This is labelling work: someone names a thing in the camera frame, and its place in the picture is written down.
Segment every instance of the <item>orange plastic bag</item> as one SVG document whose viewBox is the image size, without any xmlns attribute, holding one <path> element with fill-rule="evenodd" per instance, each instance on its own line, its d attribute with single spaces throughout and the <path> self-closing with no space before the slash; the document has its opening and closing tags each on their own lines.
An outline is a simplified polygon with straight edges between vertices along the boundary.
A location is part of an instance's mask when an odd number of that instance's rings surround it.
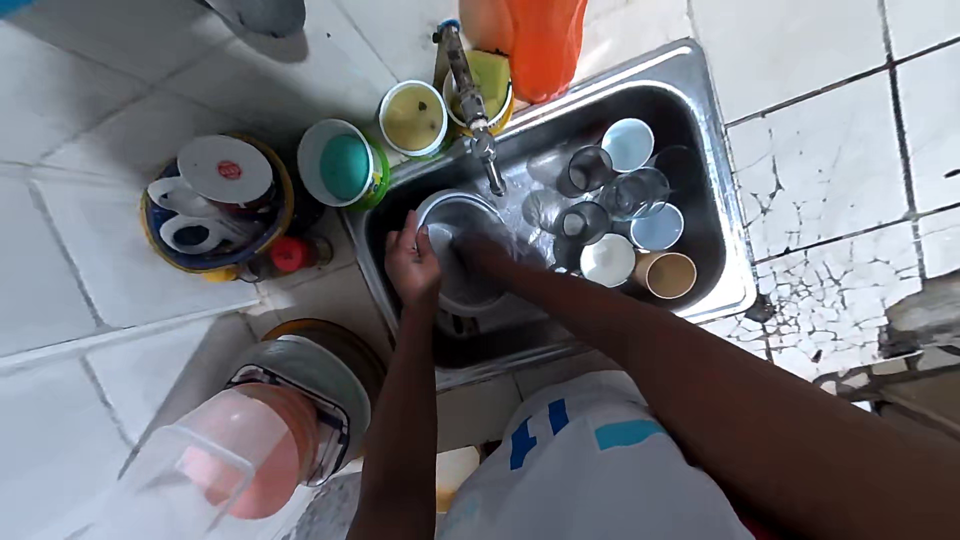
<svg viewBox="0 0 960 540">
<path fill-rule="evenodd" d="M 507 0 L 514 22 L 510 74 L 517 97 L 541 103 L 566 91 L 584 39 L 587 0 Z"/>
<path fill-rule="evenodd" d="M 541 103 L 564 93 L 580 58 L 587 0 L 460 0 L 474 47 L 510 57 L 516 97 Z"/>
</svg>

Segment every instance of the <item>sink basin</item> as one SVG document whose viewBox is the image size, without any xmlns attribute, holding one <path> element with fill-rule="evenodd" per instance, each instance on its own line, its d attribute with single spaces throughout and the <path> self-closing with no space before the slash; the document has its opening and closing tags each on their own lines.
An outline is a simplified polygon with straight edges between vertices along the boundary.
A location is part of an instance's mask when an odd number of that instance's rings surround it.
<svg viewBox="0 0 960 540">
<path fill-rule="evenodd" d="M 396 332 L 400 302 L 383 269 L 384 243 L 389 231 L 402 227 L 408 210 L 441 189 L 478 193 L 500 209 L 508 227 L 535 248 L 531 253 L 543 264 L 564 268 L 569 265 L 564 247 L 554 245 L 552 234 L 528 223 L 523 206 L 531 193 L 555 192 L 556 178 L 572 153 L 596 144 L 613 122 L 626 117 L 650 125 L 656 137 L 655 153 L 672 145 L 691 150 L 689 163 L 664 172 L 671 186 L 669 201 L 684 213 L 686 222 L 683 237 L 671 249 L 693 259 L 698 281 L 676 300 L 657 299 L 630 283 L 620 290 L 695 323 L 749 307 L 756 285 L 722 122 L 703 51 L 695 41 L 684 39 L 517 114 L 496 138 L 497 165 L 507 183 L 504 197 L 490 193 L 480 161 L 469 155 L 467 142 L 460 140 L 438 160 L 408 161 L 395 169 L 393 184 L 376 208 L 347 212 L 357 259 L 391 330 Z M 590 197 L 562 200 L 569 205 Z M 512 296 L 476 317 L 441 313 L 434 331 L 438 388 L 584 349 L 559 324 Z"/>
</svg>

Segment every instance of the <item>metal bowl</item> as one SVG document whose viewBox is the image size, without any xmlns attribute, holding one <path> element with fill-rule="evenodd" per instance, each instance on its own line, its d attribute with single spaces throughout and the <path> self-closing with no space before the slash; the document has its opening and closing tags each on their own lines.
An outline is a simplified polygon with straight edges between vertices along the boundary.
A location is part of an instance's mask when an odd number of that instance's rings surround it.
<svg viewBox="0 0 960 540">
<path fill-rule="evenodd" d="M 465 233 L 505 230 L 500 212 L 479 195 L 445 189 L 426 198 L 417 208 L 417 227 L 426 225 L 430 245 L 444 271 L 440 307 L 454 315 L 470 317 L 495 305 L 503 289 L 470 272 L 452 248 Z"/>
</svg>

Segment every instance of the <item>beige cup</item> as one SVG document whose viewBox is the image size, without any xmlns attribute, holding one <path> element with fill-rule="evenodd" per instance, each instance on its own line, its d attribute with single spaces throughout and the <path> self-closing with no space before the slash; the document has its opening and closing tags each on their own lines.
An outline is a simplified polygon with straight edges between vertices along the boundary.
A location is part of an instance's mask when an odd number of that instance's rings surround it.
<svg viewBox="0 0 960 540">
<path fill-rule="evenodd" d="M 682 253 L 638 253 L 634 280 L 659 298 L 680 298 L 697 282 L 697 266 Z"/>
</svg>

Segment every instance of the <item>red bottle cap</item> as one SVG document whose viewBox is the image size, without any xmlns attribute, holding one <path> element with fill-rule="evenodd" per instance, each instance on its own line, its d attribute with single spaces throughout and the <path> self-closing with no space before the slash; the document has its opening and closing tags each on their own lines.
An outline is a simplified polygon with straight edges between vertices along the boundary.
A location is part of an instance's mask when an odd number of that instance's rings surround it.
<svg viewBox="0 0 960 540">
<path fill-rule="evenodd" d="M 282 236 L 270 248 L 270 259 L 281 272 L 296 272 L 310 266 L 310 245 L 300 238 Z"/>
</svg>

